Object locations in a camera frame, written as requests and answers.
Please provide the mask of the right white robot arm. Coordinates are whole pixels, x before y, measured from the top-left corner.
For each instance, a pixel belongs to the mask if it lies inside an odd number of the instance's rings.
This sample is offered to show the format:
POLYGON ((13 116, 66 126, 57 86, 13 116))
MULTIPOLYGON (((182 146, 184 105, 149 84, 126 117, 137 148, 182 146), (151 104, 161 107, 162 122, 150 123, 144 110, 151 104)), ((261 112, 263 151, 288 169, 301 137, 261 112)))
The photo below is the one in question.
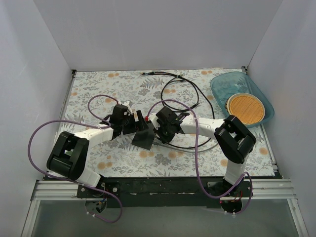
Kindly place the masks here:
POLYGON ((228 159, 222 181, 224 192, 235 196, 241 191, 240 182, 245 176, 246 161, 256 138, 236 116, 230 115, 226 119, 196 118, 189 113, 177 115, 168 107, 163 107, 159 112, 150 114, 148 119, 163 143, 171 142, 178 133, 216 140, 228 159))

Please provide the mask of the black network switch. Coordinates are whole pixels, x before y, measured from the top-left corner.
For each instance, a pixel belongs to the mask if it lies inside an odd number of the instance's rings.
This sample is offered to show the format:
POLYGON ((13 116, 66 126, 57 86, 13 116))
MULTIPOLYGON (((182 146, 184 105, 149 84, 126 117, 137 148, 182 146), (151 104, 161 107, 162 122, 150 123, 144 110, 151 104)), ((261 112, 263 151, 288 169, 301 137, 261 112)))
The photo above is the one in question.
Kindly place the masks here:
POLYGON ((150 123, 148 124, 148 128, 135 133, 132 145, 145 150, 150 150, 155 139, 155 135, 155 127, 152 123, 150 123))

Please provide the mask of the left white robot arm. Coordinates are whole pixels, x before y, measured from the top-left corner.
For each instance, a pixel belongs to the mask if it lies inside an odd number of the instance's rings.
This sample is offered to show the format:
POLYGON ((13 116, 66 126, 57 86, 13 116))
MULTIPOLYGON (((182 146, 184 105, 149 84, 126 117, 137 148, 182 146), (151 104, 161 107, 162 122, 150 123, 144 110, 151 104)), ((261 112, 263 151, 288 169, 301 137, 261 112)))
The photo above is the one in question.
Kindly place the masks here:
POLYGON ((127 105, 115 105, 111 115, 101 119, 96 128, 76 133, 60 133, 46 163, 48 170, 72 181, 88 185, 93 197, 101 197, 105 185, 100 182, 101 175, 86 166, 89 150, 111 141, 121 134, 136 135, 148 129, 141 111, 137 111, 138 120, 127 105))

